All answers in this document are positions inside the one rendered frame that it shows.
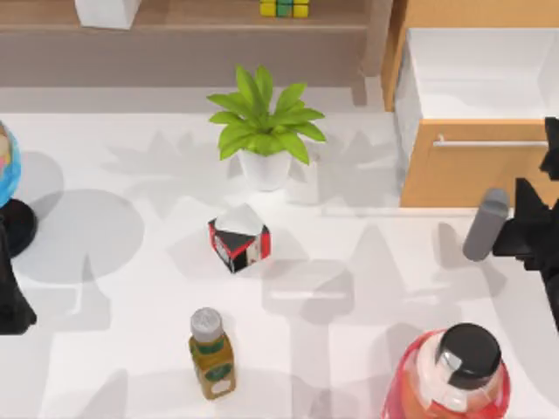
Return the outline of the pale grey rounded box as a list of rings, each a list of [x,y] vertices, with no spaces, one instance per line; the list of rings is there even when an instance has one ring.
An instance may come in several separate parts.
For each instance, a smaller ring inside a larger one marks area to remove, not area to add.
[[[462,246],[463,254],[468,260],[479,262],[489,255],[508,215],[509,197],[506,190],[488,189]]]

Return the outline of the pale wooden drawer front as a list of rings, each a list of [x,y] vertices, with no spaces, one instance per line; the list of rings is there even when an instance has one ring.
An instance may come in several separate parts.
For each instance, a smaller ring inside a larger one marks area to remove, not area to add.
[[[403,191],[402,207],[476,207],[486,190],[514,198],[515,179],[527,178],[542,200],[559,198],[559,182],[540,171],[546,148],[436,148],[451,141],[546,141],[543,120],[427,120],[419,122]]]

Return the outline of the white drawer inside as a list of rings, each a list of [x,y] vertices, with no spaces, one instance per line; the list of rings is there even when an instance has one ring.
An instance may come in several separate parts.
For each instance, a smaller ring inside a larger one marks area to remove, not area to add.
[[[405,179],[423,119],[559,117],[559,28],[412,29],[394,106]]]

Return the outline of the red jar with black lid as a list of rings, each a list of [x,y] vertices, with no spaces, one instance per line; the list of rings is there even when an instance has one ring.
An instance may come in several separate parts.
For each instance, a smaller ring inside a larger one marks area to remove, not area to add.
[[[511,381],[499,342],[458,323],[416,338],[404,352],[381,419],[504,419]]]

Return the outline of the wooden cupboard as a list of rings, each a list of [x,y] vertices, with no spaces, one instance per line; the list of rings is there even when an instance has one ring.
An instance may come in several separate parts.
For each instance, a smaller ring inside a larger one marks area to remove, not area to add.
[[[381,67],[388,112],[411,28],[559,28],[559,0],[393,0]]]

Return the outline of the green plant in white pot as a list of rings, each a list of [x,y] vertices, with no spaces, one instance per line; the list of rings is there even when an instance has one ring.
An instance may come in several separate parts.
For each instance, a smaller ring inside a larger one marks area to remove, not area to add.
[[[273,100],[273,76],[265,66],[249,72],[237,65],[235,76],[235,92],[207,96],[220,107],[209,118],[210,123],[223,127],[217,142],[219,159],[236,155],[255,189],[274,191],[285,183],[293,161],[310,163],[304,138],[319,143],[327,140],[315,125],[325,115],[302,99],[305,83],[285,87]]]

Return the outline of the red and black tissue box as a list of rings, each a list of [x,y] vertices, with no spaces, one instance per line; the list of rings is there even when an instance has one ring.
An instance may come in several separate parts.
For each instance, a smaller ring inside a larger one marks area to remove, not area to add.
[[[270,256],[272,237],[256,211],[244,203],[208,222],[210,244],[231,273]]]

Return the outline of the yellow and green puzzle cube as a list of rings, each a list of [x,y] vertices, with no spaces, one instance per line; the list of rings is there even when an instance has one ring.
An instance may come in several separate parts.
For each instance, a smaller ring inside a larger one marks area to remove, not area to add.
[[[259,0],[259,14],[262,17],[306,18],[310,0]]]

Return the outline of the olive green bottle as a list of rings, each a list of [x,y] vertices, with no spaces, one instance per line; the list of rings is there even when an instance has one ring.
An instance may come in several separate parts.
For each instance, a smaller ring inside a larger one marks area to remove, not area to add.
[[[211,307],[190,317],[189,350],[198,382],[207,400],[227,395],[236,387],[234,353],[221,314]]]

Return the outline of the wooden open shelf unit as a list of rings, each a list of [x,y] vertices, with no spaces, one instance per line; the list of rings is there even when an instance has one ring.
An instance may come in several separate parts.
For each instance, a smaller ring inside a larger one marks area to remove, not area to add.
[[[142,0],[129,30],[79,23],[74,0],[0,0],[0,87],[226,87],[266,66],[276,85],[347,87],[357,105],[380,71],[391,0],[311,0],[306,18],[257,0]]]

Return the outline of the white box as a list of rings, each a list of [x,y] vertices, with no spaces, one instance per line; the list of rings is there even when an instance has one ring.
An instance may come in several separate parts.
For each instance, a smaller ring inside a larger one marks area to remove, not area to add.
[[[82,27],[129,30],[142,0],[74,0]]]

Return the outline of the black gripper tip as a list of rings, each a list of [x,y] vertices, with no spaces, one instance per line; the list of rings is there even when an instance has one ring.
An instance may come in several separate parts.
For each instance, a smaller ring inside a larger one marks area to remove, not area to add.
[[[0,336],[22,335],[37,320],[12,269],[7,233],[0,217]]]

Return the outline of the blue globe on black stand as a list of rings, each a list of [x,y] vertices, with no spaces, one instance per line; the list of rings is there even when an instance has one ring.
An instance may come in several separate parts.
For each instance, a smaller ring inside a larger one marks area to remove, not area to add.
[[[0,230],[12,258],[33,241],[38,218],[25,202],[14,197],[22,175],[20,149],[13,133],[0,121]]]

